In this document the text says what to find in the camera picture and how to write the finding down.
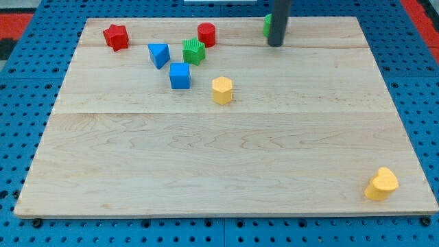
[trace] wooden cutting board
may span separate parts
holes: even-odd
[[[217,44],[171,90],[146,44],[212,22]],[[102,31],[125,25],[130,48]],[[89,19],[15,207],[23,218],[426,215],[438,211],[354,17],[289,20],[268,47],[262,18]],[[212,79],[233,101],[212,100]],[[379,167],[400,187],[374,202]]]

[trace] blue mat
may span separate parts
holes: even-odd
[[[439,246],[439,217],[20,220],[12,214],[87,17],[265,16],[256,5],[43,0],[0,73],[0,246]],[[439,67],[398,1],[294,1],[292,16],[356,16],[436,197]]]

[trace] green block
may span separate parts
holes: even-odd
[[[265,37],[268,37],[268,34],[270,33],[270,24],[272,22],[272,15],[267,14],[265,18],[263,19],[263,35]]]
[[[185,62],[199,65],[201,60],[206,58],[205,46],[197,38],[183,41],[183,60]]]

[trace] plastic block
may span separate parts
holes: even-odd
[[[268,34],[270,33],[271,22],[272,22],[272,15],[267,14],[263,19],[263,30],[262,30],[262,33],[265,37],[268,37]]]
[[[128,48],[128,33],[124,25],[111,24],[110,28],[104,30],[104,37],[107,45],[114,51]]]
[[[191,75],[189,64],[186,62],[173,62],[169,70],[169,79],[172,89],[190,89]]]
[[[225,105],[232,101],[233,84],[227,77],[218,77],[212,80],[213,101]]]
[[[157,69],[161,69],[171,59],[167,44],[148,44],[148,49],[151,61],[156,65]]]
[[[201,60],[206,58],[204,43],[197,38],[183,41],[183,60],[185,62],[199,65]]]
[[[198,40],[206,47],[212,47],[216,42],[215,26],[212,23],[201,23],[198,26]]]
[[[385,200],[398,189],[398,179],[387,167],[380,167],[370,180],[364,195],[371,200]]]

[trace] yellow hexagon block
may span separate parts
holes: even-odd
[[[232,80],[227,77],[218,77],[212,80],[213,101],[225,105],[232,101]]]
[[[380,167],[370,180],[364,195],[371,200],[385,200],[398,189],[398,179],[387,167]]]

